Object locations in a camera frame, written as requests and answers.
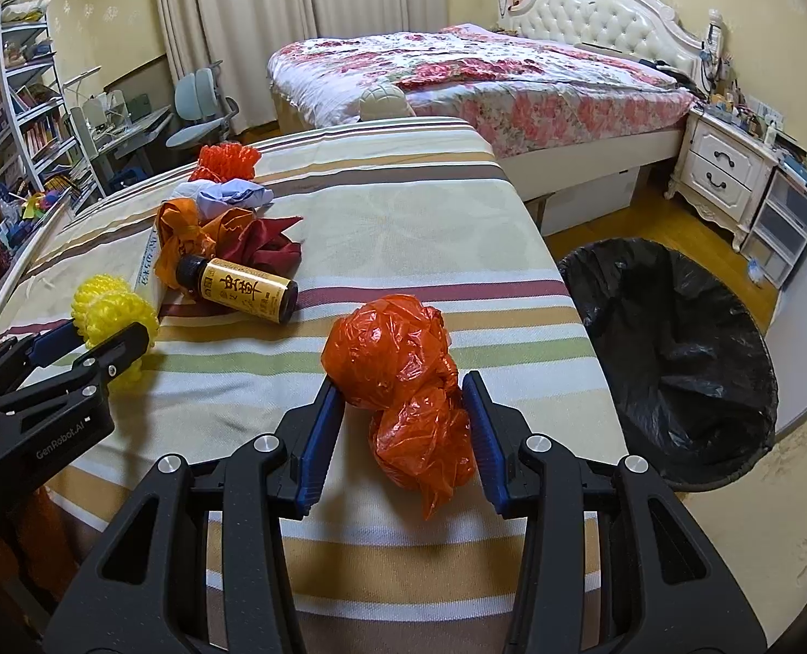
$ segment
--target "bed frame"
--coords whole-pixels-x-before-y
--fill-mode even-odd
[[[522,0],[499,14],[498,28],[519,37],[559,41],[635,60],[662,59],[698,84],[703,81],[701,40],[686,32],[674,9],[659,0]],[[721,15],[710,10],[710,22],[721,27]],[[276,89],[273,94],[284,133],[309,129],[289,100]],[[613,177],[620,172],[677,156],[683,134],[681,128],[658,130],[536,150],[500,162],[542,231],[549,227],[546,200],[558,191],[588,183],[575,191],[587,204],[588,198],[605,194],[605,185],[613,185]]]

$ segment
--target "striped tablecloth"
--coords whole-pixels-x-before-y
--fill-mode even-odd
[[[304,217],[290,233],[303,243],[300,307],[279,328],[165,300],[143,381],[111,399],[117,430],[49,484],[84,543],[162,454],[226,456],[310,402],[332,322],[389,293],[442,310],[461,374],[478,368],[493,399],[520,409],[533,430],[584,457],[614,463],[625,454],[606,381],[555,263],[472,128],[411,118],[258,147],[258,181],[277,195],[268,215]],[[0,338],[64,322],[90,275],[135,278],[156,207],[190,172],[120,192],[67,227],[5,307]],[[322,500],[303,522],[282,525],[308,650],[500,651],[524,522],[496,516],[478,478],[424,522],[418,493],[395,487],[373,461],[368,420],[348,409]],[[216,638],[224,587],[217,517],[207,561]],[[593,519],[586,535],[585,577],[595,590]]]

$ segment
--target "gold label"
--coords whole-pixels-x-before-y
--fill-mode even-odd
[[[288,280],[216,258],[206,264],[200,294],[234,310],[279,323]]]

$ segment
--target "chair seat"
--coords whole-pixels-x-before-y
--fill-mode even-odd
[[[226,124],[226,122],[226,118],[219,117],[215,120],[210,120],[209,123],[182,128],[179,132],[175,132],[171,137],[168,137],[166,144],[171,149],[193,147],[213,130],[218,130],[222,125]]]

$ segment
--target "bookshelf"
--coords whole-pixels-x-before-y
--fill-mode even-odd
[[[79,213],[105,194],[75,134],[55,52],[8,65],[8,50],[21,50],[48,36],[45,17],[4,23],[0,8],[0,182],[25,197],[61,188],[52,175],[66,174],[78,187],[70,204]]]

